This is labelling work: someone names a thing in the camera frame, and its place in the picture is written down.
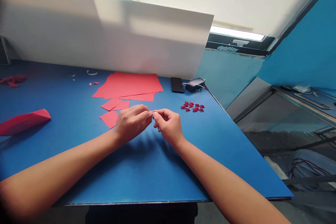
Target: smartphone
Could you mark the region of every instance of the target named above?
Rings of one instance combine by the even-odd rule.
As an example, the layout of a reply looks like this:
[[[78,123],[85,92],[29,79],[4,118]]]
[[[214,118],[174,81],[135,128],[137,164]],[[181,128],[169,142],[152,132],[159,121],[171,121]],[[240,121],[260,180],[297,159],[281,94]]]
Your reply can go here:
[[[171,77],[170,78],[171,81],[171,90],[174,93],[184,93],[184,88],[182,85],[182,79],[181,78],[175,78],[175,77]]]
[[[302,94],[302,93],[294,93],[294,95],[300,97],[303,100],[306,100],[307,102],[310,102],[311,104],[314,104],[315,106],[321,108],[321,109],[332,109],[332,107],[328,106],[327,104],[321,103],[317,100],[314,100],[313,98],[310,98],[308,95],[306,94]]]

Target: hand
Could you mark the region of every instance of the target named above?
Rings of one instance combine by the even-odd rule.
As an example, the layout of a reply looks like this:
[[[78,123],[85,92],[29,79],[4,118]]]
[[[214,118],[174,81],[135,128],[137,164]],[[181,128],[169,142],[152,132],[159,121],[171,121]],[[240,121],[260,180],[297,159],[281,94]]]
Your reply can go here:
[[[182,133],[180,115],[166,108],[154,110],[154,128],[158,128],[163,138],[173,147],[185,140]]]
[[[143,104],[121,110],[114,127],[120,144],[123,145],[131,141],[144,131],[152,122],[152,114],[153,112],[148,111],[148,108]]]

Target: blue table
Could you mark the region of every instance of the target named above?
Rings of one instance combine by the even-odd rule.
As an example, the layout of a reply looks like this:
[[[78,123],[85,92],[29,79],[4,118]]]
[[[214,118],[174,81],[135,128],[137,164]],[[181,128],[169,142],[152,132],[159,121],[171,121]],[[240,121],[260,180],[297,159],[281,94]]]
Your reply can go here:
[[[112,72],[90,69],[98,72],[90,76],[86,70],[26,61],[0,66],[0,78],[27,76],[20,87],[0,85],[0,122],[44,108],[52,117],[51,121],[16,136],[0,137],[1,179],[109,130],[99,118],[106,113],[100,106],[107,100],[92,95]],[[207,90],[173,93],[169,78],[159,80],[164,91],[155,95],[154,102],[130,101],[130,106],[143,103],[151,110],[168,108],[179,113],[183,133],[190,142],[266,198],[293,196]],[[100,83],[89,86],[90,82]],[[205,112],[180,109],[185,101],[204,104]],[[57,204],[210,200],[188,166],[153,125],[154,122],[96,165]]]

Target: red paper sheet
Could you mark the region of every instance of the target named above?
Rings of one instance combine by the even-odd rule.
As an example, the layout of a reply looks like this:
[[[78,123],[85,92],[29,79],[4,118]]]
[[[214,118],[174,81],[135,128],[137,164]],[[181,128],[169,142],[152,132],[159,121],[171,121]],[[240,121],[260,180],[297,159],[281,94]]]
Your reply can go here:
[[[117,106],[115,106],[112,110],[128,109],[129,107],[130,107],[130,101],[123,101],[119,103]]]
[[[106,114],[102,115],[100,119],[109,127],[113,128],[116,125],[118,118],[118,113],[115,111],[107,112]]]
[[[116,98],[163,91],[156,74],[115,72],[93,97]]]
[[[46,109],[22,114],[0,124],[0,136],[12,136],[51,119]]]
[[[122,102],[122,100],[119,99],[112,99],[109,100],[107,103],[105,103],[104,105],[102,105],[101,107],[103,109],[106,109],[108,111],[112,110],[113,108],[115,108],[115,106],[117,106],[118,104],[120,104]]]
[[[118,99],[124,99],[124,100],[142,100],[147,102],[153,102],[154,101],[154,95],[155,93],[148,93],[148,94],[136,94],[133,96],[123,96],[118,97]]]

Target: right hand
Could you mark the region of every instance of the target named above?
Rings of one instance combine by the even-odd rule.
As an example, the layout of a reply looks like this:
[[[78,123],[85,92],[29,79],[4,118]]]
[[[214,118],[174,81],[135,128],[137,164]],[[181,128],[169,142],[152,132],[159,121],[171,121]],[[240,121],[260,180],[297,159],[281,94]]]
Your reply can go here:
[[[180,115],[169,109],[153,111],[154,128],[158,128],[163,138],[173,147],[185,140],[182,133]]]

